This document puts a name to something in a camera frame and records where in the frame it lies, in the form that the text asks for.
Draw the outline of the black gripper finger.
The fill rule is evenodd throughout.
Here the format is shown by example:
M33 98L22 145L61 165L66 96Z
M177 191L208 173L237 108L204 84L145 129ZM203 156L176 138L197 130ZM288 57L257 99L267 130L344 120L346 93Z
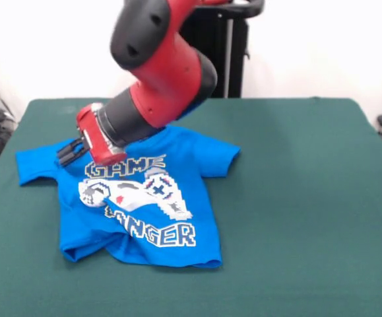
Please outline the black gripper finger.
M73 159L80 157L80 152L82 149L77 150L77 147L82 146L82 139L78 138L70 143L68 143L66 146L64 146L62 149L58 150L57 152L57 158L59 159Z
M74 162L75 160L81 158L84 154L86 154L87 149L84 147L75 148L71 145L63 147L58 151L58 161L61 166L67 166Z

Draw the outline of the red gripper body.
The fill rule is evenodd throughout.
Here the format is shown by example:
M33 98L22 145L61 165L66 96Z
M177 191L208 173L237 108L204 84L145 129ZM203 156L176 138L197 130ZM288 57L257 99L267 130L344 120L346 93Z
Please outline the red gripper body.
M84 141L84 147L90 152L97 165L113 165L124 161L127 155L124 149L115 146L103 132L98 122L98 111L103 108L101 102L93 102L77 114L77 127Z

